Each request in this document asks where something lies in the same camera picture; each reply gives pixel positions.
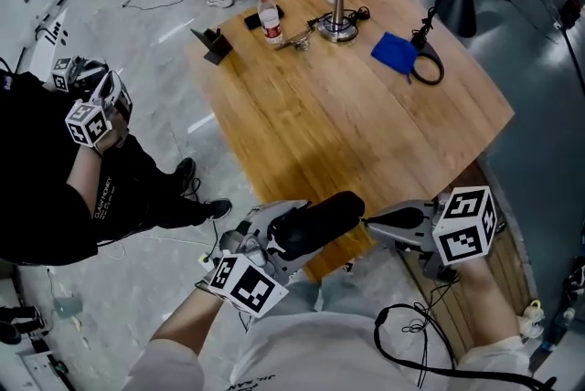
hand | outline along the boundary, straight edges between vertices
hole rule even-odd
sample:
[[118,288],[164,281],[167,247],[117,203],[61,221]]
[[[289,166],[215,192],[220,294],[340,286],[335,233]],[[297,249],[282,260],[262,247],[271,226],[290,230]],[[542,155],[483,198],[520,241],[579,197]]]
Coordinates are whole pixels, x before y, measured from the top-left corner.
[[128,123],[115,108],[112,108],[109,120],[112,129],[95,144],[95,150],[101,155],[113,146],[122,147],[128,136]]

black phone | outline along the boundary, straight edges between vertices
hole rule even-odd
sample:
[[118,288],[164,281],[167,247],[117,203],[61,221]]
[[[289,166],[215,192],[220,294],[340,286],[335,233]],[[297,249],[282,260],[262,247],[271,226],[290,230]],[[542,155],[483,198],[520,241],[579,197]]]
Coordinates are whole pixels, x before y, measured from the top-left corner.
[[[282,19],[284,17],[284,11],[282,11],[281,7],[278,5],[276,5],[276,9],[278,9],[278,17]],[[244,19],[244,22],[246,23],[246,27],[248,28],[248,30],[254,30],[262,25],[258,13],[246,17]]]

phone holder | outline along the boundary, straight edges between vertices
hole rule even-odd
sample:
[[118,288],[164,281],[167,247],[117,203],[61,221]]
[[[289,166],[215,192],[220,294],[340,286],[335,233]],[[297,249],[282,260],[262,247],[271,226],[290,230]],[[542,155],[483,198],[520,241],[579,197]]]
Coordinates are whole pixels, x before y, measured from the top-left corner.
[[214,65],[221,63],[221,60],[233,50],[231,44],[221,33],[221,29],[218,29],[217,32],[207,29],[203,34],[197,32],[195,29],[191,29],[191,32],[209,49],[209,52],[203,58]]

metal stand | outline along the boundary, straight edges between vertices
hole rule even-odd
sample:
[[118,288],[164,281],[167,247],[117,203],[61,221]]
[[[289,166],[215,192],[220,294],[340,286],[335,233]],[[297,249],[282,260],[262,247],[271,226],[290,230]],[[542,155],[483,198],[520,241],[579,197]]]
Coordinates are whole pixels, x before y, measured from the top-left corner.
[[317,30],[330,42],[347,42],[357,36],[357,27],[347,18],[344,0],[335,0],[335,10],[317,23]]

blue cloth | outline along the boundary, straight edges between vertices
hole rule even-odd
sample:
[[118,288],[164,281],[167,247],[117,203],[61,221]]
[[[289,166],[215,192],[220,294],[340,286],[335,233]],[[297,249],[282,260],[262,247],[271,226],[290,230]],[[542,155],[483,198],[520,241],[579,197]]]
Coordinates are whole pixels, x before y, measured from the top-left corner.
[[407,76],[414,68],[418,55],[418,50],[408,40],[388,32],[372,50],[372,57]]

